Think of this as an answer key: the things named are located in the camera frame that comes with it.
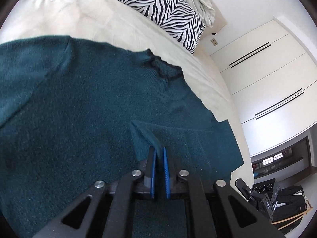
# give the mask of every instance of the mattress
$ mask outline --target mattress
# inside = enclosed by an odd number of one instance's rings
[[[162,60],[180,66],[187,84],[217,121],[230,123],[244,160],[231,173],[231,186],[235,188],[237,178],[253,185],[251,159],[236,109],[218,68],[200,44],[191,55],[152,21],[117,0],[20,0],[0,29],[0,43],[43,35],[70,35],[132,51],[149,48]]]

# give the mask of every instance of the zebra print pillow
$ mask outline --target zebra print pillow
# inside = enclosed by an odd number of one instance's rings
[[[142,13],[194,53],[205,29],[186,0],[118,0]]]

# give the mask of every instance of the white cabinet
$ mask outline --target white cabinet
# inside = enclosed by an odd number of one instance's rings
[[[258,155],[304,132],[317,122],[317,82],[275,111],[242,124],[250,155]]]
[[[228,44],[211,57],[222,72],[234,65],[234,62],[245,59],[250,53],[256,53],[287,34],[282,26],[272,20]]]
[[[232,95],[278,70],[304,53],[305,50],[302,46],[288,34],[242,63],[226,69],[221,75]]]
[[[244,123],[269,113],[300,94],[316,80],[317,67],[305,53],[231,97],[240,121]]]

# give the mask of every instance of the electrical outlet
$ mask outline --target electrical outlet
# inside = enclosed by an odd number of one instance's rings
[[[218,43],[217,43],[217,41],[216,41],[216,39],[212,39],[212,40],[210,40],[213,44],[214,44],[214,46],[216,46],[216,45],[218,45]]]

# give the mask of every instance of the bed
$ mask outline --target bed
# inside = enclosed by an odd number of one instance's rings
[[[198,43],[191,55],[176,39],[117,0],[19,0],[0,30],[0,43],[43,35],[70,35],[108,42],[131,51],[151,51],[180,66],[184,78],[217,121],[228,119],[244,164],[231,173],[231,186],[242,178],[250,187],[253,171],[248,146],[226,84]]]

